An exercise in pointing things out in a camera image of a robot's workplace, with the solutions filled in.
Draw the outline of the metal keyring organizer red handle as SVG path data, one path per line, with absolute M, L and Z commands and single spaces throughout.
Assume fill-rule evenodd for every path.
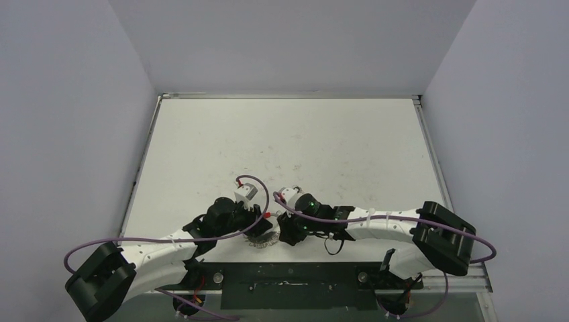
M 276 213 L 266 212 L 264 214 L 265 220 L 271 223 L 272 227 L 257 237 L 245 236 L 244 238 L 250 247 L 264 249 L 279 242 L 280 227 L 276 220 L 278 215 L 280 215 L 280 211 L 277 211 Z

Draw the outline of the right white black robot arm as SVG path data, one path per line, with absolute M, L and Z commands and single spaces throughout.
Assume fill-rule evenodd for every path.
M 285 209 L 277 219 L 280 240 L 290 246 L 309 235 L 341 243 L 364 239 L 399 243 L 400 247 L 386 251 L 379 270 L 380 281 L 389 288 L 432 269 L 454 276 L 468 273 L 476 229 L 434 201 L 392 212 L 332 207 L 293 189 L 275 192 L 273 197 Z

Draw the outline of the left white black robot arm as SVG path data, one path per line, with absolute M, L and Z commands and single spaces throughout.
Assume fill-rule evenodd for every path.
M 273 224 L 265 214 L 257 204 L 220 197 L 206 213 L 163 238 L 131 240 L 126 246 L 104 241 L 72 273 L 65 291 L 86 321 L 105 321 L 140 294 L 175 284 L 193 288 L 201 278 L 197 257 L 222 237 L 269 232 Z

